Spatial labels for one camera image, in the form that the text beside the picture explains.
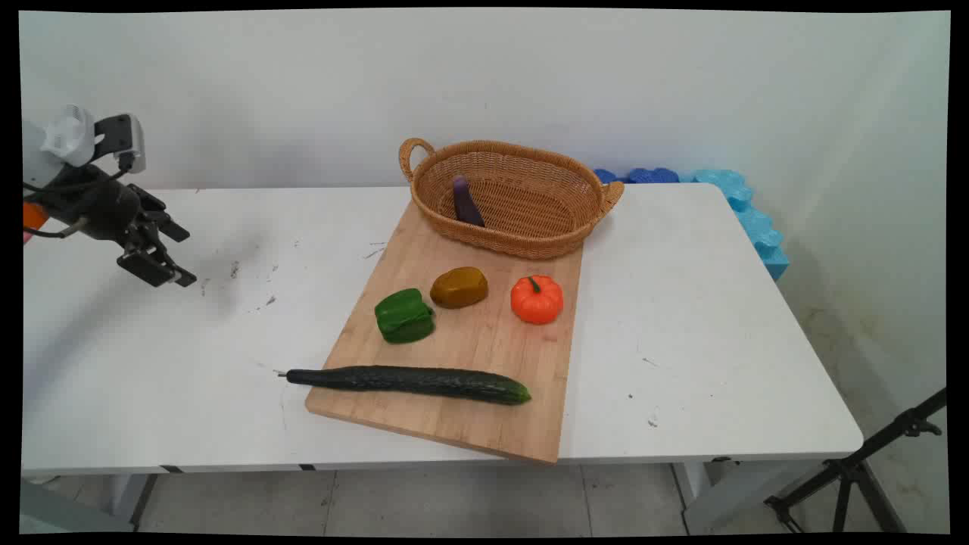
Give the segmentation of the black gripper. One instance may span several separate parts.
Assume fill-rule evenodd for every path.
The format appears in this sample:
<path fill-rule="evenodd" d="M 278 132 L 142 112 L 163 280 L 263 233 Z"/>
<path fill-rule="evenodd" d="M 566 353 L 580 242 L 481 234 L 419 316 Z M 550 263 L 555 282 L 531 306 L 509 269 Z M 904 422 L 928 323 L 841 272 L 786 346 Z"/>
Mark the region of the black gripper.
<path fill-rule="evenodd" d="M 63 170 L 44 188 L 44 210 L 66 228 L 52 238 L 84 234 L 123 248 L 117 265 L 152 287 L 176 283 L 187 288 L 197 276 L 181 268 L 160 241 L 159 231 L 175 242 L 190 238 L 167 213 L 166 204 L 136 184 L 123 184 L 121 170 L 107 175 L 96 167 Z"/>

